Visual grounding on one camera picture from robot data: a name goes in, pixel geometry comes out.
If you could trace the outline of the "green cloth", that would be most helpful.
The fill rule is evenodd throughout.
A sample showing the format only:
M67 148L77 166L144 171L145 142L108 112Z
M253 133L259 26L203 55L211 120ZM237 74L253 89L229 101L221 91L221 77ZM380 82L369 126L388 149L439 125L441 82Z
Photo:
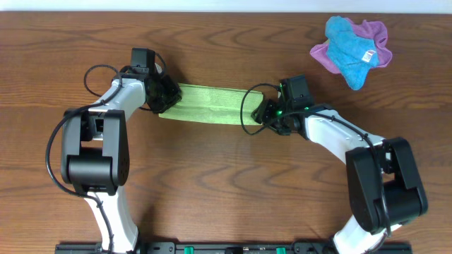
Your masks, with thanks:
M251 113L263 101L259 91L181 83L182 99L160 118L226 125L255 126Z

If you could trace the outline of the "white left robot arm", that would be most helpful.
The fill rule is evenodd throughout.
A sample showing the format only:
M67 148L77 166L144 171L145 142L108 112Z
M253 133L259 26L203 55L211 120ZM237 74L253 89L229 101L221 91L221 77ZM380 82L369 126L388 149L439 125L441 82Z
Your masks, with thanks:
M181 99L179 87L157 63L135 63L116 71L110 88L87 106L65 112L61 177L69 193L90 206L102 240L95 253L133 253L139 231L126 201L130 169L126 122L148 106L163 113Z

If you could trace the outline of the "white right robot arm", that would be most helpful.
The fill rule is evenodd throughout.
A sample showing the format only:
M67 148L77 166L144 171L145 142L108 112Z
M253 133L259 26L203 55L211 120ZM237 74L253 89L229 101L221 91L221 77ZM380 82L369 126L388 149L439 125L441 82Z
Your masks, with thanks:
M326 252L375 253L395 230L427 212L427 195L406 139L368 133L327 104L269 99L251 117L278 135L298 133L345 164L352 216Z

